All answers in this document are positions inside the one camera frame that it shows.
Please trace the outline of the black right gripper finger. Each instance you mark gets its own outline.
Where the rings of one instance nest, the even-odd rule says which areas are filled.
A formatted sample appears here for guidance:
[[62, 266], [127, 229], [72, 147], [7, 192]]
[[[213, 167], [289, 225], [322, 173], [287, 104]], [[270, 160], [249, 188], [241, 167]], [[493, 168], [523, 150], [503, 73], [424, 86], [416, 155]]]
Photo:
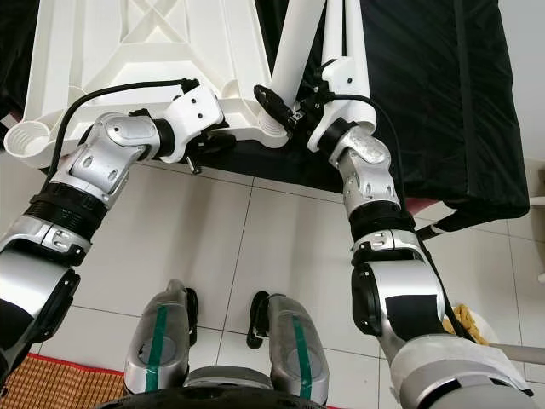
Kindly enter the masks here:
[[283, 126], [296, 126], [295, 110], [284, 101], [284, 98], [264, 85], [257, 84], [253, 92], [258, 105], [268, 113], [272, 120]]

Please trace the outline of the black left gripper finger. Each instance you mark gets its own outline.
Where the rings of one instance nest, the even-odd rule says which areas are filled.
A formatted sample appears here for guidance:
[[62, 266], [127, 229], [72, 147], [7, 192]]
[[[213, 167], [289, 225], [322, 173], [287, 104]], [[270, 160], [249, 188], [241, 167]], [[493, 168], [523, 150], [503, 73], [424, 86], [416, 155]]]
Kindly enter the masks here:
[[231, 151], [235, 147], [235, 136], [228, 132], [203, 131], [187, 143], [187, 156], [202, 158]]

